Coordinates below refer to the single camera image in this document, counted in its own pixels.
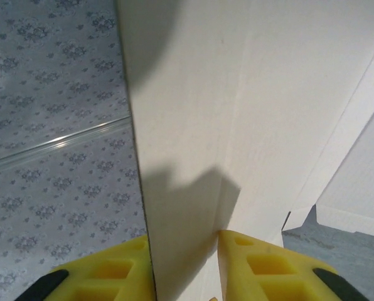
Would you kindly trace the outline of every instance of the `patterned floor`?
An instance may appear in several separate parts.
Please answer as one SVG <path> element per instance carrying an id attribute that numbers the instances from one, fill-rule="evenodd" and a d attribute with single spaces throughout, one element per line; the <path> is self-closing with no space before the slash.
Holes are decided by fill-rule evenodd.
<path id="1" fill-rule="evenodd" d="M 0 157 L 128 115 L 114 3 L 0 0 Z"/>
<path id="2" fill-rule="evenodd" d="M 0 158 L 128 115 L 113 1 L 0 0 Z M 0 171 L 0 300 L 145 229 L 130 125 Z"/>

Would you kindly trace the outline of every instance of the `rectangular hole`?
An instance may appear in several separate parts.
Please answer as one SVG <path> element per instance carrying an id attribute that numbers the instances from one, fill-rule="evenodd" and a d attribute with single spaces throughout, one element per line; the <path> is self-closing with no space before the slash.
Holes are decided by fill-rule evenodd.
<path id="1" fill-rule="evenodd" d="M 72 301 L 114 301 L 118 293 L 119 288 L 117 287 L 82 287 L 75 292 Z"/>
<path id="2" fill-rule="evenodd" d="M 268 301 L 319 301 L 319 297 L 302 281 L 260 282 Z"/>
<path id="3" fill-rule="evenodd" d="M 106 260 L 89 276 L 92 279 L 126 279 L 133 266 L 130 260 Z"/>
<path id="4" fill-rule="evenodd" d="M 247 261 L 256 275 L 285 275 L 296 272 L 285 258 L 278 255 L 249 255 Z"/>

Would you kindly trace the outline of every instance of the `white cardboard box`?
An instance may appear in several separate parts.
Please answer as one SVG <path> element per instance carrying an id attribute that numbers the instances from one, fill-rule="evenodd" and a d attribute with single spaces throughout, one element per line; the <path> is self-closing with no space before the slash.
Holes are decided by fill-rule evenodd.
<path id="1" fill-rule="evenodd" d="M 374 116 L 318 200 L 317 221 L 374 235 Z"/>
<path id="2" fill-rule="evenodd" d="M 220 300 L 212 238 L 281 243 L 374 56 L 374 0 L 119 4 L 158 298 Z"/>

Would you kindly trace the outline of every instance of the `cardboard edge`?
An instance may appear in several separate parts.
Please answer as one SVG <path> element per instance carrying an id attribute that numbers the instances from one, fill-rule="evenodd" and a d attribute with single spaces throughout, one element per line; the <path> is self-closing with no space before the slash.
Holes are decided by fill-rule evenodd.
<path id="1" fill-rule="evenodd" d="M 374 56 L 303 185 L 283 230 L 303 225 L 312 206 L 329 184 L 373 114 Z"/>
<path id="2" fill-rule="evenodd" d="M 283 248 L 284 245 L 283 245 L 282 232 L 276 234 L 276 236 L 272 240 L 270 240 L 269 242 L 274 244 L 275 246 L 281 246 Z"/>
<path id="3" fill-rule="evenodd" d="M 323 226 L 374 236 L 374 218 L 323 205 L 317 205 L 316 210 L 317 222 Z"/>

